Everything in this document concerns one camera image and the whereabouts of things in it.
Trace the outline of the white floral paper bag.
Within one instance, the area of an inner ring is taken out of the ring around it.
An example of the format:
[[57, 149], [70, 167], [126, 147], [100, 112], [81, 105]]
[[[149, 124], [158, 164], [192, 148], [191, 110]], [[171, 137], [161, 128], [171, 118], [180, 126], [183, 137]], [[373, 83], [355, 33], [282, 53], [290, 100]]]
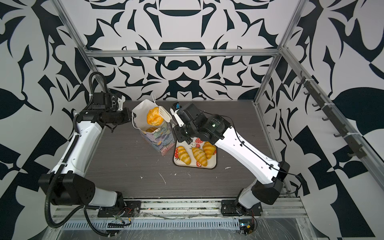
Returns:
[[[160, 126], [151, 126], [147, 123], [147, 114], [150, 109], [158, 107], [156, 102], [143, 100], [132, 110], [133, 127], [138, 129], [142, 137], [162, 156], [164, 156], [174, 145], [175, 139], [169, 123], [163, 121]], [[153, 133], [146, 130], [151, 127], [158, 129]]]

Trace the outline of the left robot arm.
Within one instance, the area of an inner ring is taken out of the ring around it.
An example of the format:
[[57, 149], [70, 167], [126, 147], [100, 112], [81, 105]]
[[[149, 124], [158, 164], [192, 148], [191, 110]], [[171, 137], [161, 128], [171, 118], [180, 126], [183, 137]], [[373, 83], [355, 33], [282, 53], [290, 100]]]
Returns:
[[74, 117], [70, 145], [51, 173], [39, 179], [47, 206], [124, 208], [122, 193], [100, 189], [85, 175], [104, 128], [114, 130], [131, 122], [132, 112], [124, 107], [125, 100], [121, 94], [95, 93], [91, 104]]

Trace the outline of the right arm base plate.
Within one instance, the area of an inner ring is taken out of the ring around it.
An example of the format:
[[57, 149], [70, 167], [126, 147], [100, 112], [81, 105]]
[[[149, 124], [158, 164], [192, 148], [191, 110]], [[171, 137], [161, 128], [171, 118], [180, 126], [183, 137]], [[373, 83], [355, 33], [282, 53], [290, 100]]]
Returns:
[[236, 200], [222, 200], [220, 212], [224, 217], [259, 217], [262, 215], [263, 208], [261, 203], [257, 203], [251, 209], [247, 209], [240, 205]]

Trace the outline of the round bread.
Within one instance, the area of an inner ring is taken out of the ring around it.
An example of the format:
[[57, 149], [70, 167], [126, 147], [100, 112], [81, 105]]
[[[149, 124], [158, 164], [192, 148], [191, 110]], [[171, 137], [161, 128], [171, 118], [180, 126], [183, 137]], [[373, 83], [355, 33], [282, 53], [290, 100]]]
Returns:
[[147, 123], [151, 126], [160, 126], [164, 119], [160, 115], [159, 107], [150, 109], [147, 114]]

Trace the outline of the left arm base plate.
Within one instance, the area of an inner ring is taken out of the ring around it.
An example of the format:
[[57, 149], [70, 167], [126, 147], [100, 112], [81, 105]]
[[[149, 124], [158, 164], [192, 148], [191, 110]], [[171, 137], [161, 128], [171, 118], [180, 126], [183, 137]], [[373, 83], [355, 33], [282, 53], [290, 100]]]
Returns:
[[112, 218], [113, 216], [133, 217], [140, 213], [141, 201], [125, 201], [122, 207], [102, 207], [98, 212], [98, 218]]

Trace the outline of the small croissant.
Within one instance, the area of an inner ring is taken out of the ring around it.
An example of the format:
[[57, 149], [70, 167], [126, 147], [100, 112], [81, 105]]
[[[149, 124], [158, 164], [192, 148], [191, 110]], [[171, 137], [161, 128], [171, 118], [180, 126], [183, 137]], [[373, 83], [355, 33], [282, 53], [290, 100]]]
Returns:
[[157, 129], [158, 129], [157, 127], [151, 127], [151, 128], [148, 128], [148, 129], [146, 130], [146, 132], [147, 132], [147, 133], [153, 133], [153, 132], [155, 132]]

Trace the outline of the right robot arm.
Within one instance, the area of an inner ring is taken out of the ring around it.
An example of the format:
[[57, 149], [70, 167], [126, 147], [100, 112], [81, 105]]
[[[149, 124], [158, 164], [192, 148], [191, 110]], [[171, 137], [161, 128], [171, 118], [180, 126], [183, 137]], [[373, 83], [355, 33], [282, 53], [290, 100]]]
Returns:
[[194, 104], [174, 103], [169, 111], [159, 107], [160, 116], [171, 123], [179, 142], [190, 144], [193, 138], [210, 142], [245, 166], [255, 181], [241, 190], [236, 199], [239, 210], [249, 210], [258, 203], [273, 205], [279, 198], [290, 165], [277, 162], [245, 140], [230, 117], [204, 113]]

